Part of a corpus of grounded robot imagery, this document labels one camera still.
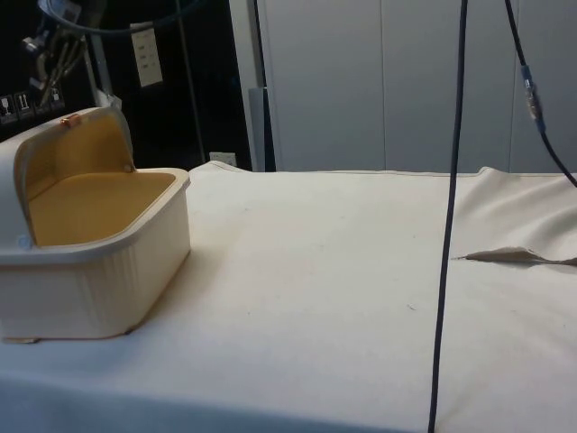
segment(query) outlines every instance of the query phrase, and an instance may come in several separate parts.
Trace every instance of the black cable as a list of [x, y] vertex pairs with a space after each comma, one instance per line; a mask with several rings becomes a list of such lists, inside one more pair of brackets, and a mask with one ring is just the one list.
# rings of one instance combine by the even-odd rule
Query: black cable
[[529, 112], [531, 113], [533, 120], [536, 122], [537, 130], [541, 135], [541, 140], [543, 141], [547, 152], [551, 156], [551, 159], [557, 165], [559, 170], [565, 175], [565, 177], [573, 184], [573, 186], [577, 188], [577, 180], [559, 159], [557, 153], [555, 153], [555, 150], [553, 149], [553, 146], [551, 146], [551, 143], [549, 142], [549, 137], [547, 137], [545, 119], [543, 118], [543, 110], [539, 101], [539, 97], [536, 93], [536, 85], [533, 82], [531, 70], [525, 61], [525, 54], [523, 53], [523, 47], [521, 46], [521, 40], [519, 39], [519, 33], [517, 30], [517, 24], [515, 23], [515, 15], [513, 14], [511, 1], [505, 0], [505, 6], [507, 7], [508, 23], [511, 27], [511, 32], [513, 33], [513, 40], [515, 41], [515, 49], [517, 50], [517, 56], [519, 58], [519, 63], [521, 64], [521, 72], [523, 74], [525, 90], [527, 92]]
[[567, 170], [567, 168], [564, 166], [564, 164], [561, 162], [561, 160], [557, 156], [557, 153], [555, 153], [555, 151], [553, 150], [551, 143], [549, 143], [549, 137], [547, 137], [547, 133], [545, 131], [542, 131], [540, 134], [541, 134], [541, 140], [543, 140], [543, 144], [545, 145], [545, 148], [549, 152], [549, 155], [553, 159], [554, 163], [557, 164], [557, 167], [559, 167], [559, 170], [561, 170], [563, 172], [565, 177], [573, 184], [573, 186], [575, 188], [577, 188], [577, 180]]
[[505, 0], [505, 7], [507, 7], [507, 17], [508, 23], [511, 26], [511, 31], [513, 32], [513, 40], [515, 41], [515, 49], [517, 50], [517, 55], [519, 57], [519, 62], [521, 66], [526, 66], [525, 53], [523, 52], [523, 47], [521, 46], [521, 40], [519, 39], [519, 33], [517, 31], [517, 25], [515, 24], [515, 15], [513, 14], [513, 6], [509, 0]]
[[53, 0], [46, 1], [46, 7], [48, 11], [44, 11], [43, 9], [41, 10], [46, 16], [56, 21], [61, 26], [66, 27], [67, 29], [74, 32], [94, 34], [103, 37], [116, 37], [116, 36], [126, 36], [137, 32], [143, 32], [145, 30], [149, 30], [152, 28], [158, 29], [160, 27], [170, 25], [176, 22], [179, 18], [182, 18], [183, 16], [197, 10], [198, 7], [202, 6], [206, 0], [194, 0], [190, 5], [183, 7], [180, 11], [174, 14], [165, 16], [164, 18], [160, 18], [159, 20], [155, 20], [152, 23], [134, 26], [128, 29], [97, 29], [94, 27], [86, 27], [85, 25], [78, 25], [56, 14], [56, 12], [54, 12], [52, 1]]
[[439, 393], [439, 369], [441, 363], [441, 340], [443, 338], [444, 299], [447, 288], [449, 268], [449, 250], [453, 232], [454, 202], [457, 192], [457, 167], [459, 165], [459, 144], [461, 142], [461, 123], [463, 119], [463, 92], [465, 81], [465, 41], [467, 36], [468, 0], [461, 1], [461, 21], [459, 24], [459, 55], [457, 66], [457, 101], [454, 114], [453, 149], [451, 152], [451, 176], [449, 180], [449, 200], [447, 218], [444, 227], [443, 258], [439, 281], [439, 303], [436, 312], [435, 351], [433, 353], [433, 381], [431, 386], [431, 410], [429, 411], [429, 433], [435, 433], [436, 406]]

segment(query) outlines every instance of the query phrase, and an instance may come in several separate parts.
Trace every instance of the cream plastic basket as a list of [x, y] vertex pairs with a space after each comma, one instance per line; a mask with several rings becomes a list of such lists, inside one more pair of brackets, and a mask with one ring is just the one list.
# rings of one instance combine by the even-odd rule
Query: cream plastic basket
[[92, 108], [0, 143], [0, 335], [137, 327], [190, 250], [188, 173], [136, 170], [124, 116]]

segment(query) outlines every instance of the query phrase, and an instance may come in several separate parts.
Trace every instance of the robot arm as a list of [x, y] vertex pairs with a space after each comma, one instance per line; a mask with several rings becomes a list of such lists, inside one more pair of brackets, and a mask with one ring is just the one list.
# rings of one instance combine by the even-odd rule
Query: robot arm
[[23, 49], [31, 65], [32, 98], [39, 106], [82, 60], [87, 48], [84, 33], [70, 30], [49, 16], [56, 14], [69, 22], [97, 28], [106, 5], [107, 0], [38, 0], [44, 15], [36, 35], [23, 40]]

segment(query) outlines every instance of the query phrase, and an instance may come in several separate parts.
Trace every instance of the dark background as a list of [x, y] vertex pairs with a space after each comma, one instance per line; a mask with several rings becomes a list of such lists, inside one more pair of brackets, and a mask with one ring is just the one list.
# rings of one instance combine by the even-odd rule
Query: dark background
[[[103, 28], [124, 28], [172, 14], [172, 0], [109, 0]], [[181, 0], [185, 7], [189, 0]], [[25, 90], [28, 72], [20, 41], [35, 34], [40, 22], [36, 0], [0, 0], [0, 96]], [[131, 128], [137, 167], [189, 170], [210, 152], [235, 152], [238, 166], [251, 167], [243, 101], [227, 0], [205, 0], [183, 19], [186, 49], [196, 92], [197, 131], [179, 27], [156, 30], [163, 81], [140, 87], [130, 36], [103, 39], [115, 95]], [[82, 65], [62, 83], [66, 108], [16, 124], [0, 126], [0, 141], [36, 124], [93, 106]]]

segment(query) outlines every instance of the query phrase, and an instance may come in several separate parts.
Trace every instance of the black wire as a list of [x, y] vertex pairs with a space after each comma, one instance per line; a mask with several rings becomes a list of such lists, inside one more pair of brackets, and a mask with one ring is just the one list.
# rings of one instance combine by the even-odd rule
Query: black wire
[[517, 50], [519, 62], [521, 63], [521, 66], [526, 66], [527, 63], [525, 62], [525, 54], [523, 53], [523, 47], [521, 46], [521, 40], [519, 39], [517, 25], [515, 24], [513, 6], [511, 6], [511, 2], [509, 0], [505, 0], [505, 6], [507, 7], [508, 23], [511, 26], [511, 31], [513, 32], [513, 40], [515, 41], [515, 49]]
[[545, 148], [547, 149], [547, 151], [549, 152], [549, 155], [551, 156], [551, 158], [553, 159], [554, 163], [557, 164], [557, 167], [559, 167], [559, 170], [561, 170], [563, 172], [563, 174], [565, 175], [565, 177], [573, 184], [573, 186], [575, 188], [577, 188], [577, 180], [574, 178], [574, 176], [567, 170], [567, 168], [564, 166], [564, 164], [561, 162], [561, 160], [559, 159], [559, 157], [557, 156], [557, 154], [555, 153], [555, 151], [553, 150], [553, 147], [551, 146], [551, 143], [549, 143], [549, 137], [547, 137], [547, 133], [546, 132], [542, 132], [541, 134], [541, 140], [543, 140], [543, 144], [545, 145]]
[[436, 406], [439, 393], [439, 369], [441, 363], [441, 340], [443, 338], [444, 299], [447, 288], [449, 268], [449, 250], [453, 231], [454, 202], [457, 192], [457, 167], [459, 165], [459, 144], [461, 141], [461, 123], [463, 119], [463, 91], [465, 80], [465, 40], [467, 36], [468, 0], [461, 1], [461, 21], [459, 24], [459, 57], [457, 67], [457, 101], [454, 115], [453, 149], [451, 153], [451, 176], [449, 181], [449, 200], [447, 218], [444, 227], [443, 258], [439, 281], [439, 303], [436, 312], [435, 351], [433, 353], [433, 381], [431, 386], [431, 410], [429, 411], [429, 433], [435, 433]]
[[115, 37], [126, 36], [137, 32], [143, 32], [152, 28], [158, 29], [160, 27], [170, 25], [176, 22], [179, 18], [198, 9], [198, 7], [202, 6], [206, 0], [194, 0], [190, 5], [183, 7], [179, 12], [160, 18], [159, 20], [153, 21], [152, 23], [134, 26], [128, 29], [97, 29], [94, 27], [86, 27], [85, 25], [78, 25], [56, 14], [53, 9], [52, 1], [53, 0], [47, 0], [46, 2], [48, 11], [44, 11], [43, 9], [41, 10], [46, 16], [48, 16], [51, 20], [56, 21], [61, 26], [66, 27], [67, 29], [74, 32], [94, 34], [103, 37]]
[[[515, 48], [517, 50], [517, 56], [519, 58], [519, 63], [522, 67], [526, 67], [527, 63], [525, 61], [525, 54], [523, 53], [523, 47], [521, 46], [521, 40], [519, 39], [519, 32], [517, 30], [517, 24], [515, 23], [515, 15], [513, 14], [513, 7], [511, 6], [510, 0], [505, 0], [505, 6], [507, 7], [507, 16], [508, 16], [508, 23], [511, 27], [511, 32], [513, 33], [513, 40], [515, 41]], [[549, 137], [547, 136], [547, 132], [545, 131], [545, 121], [541, 119], [541, 123], [543, 125], [542, 128], [539, 128], [539, 133], [541, 135], [541, 140], [547, 149], [547, 152], [551, 156], [551, 159], [557, 165], [559, 170], [565, 175], [565, 177], [573, 184], [575, 188], [577, 188], [577, 180], [574, 176], [567, 170], [565, 165], [555, 153], [553, 146], [549, 142]]]

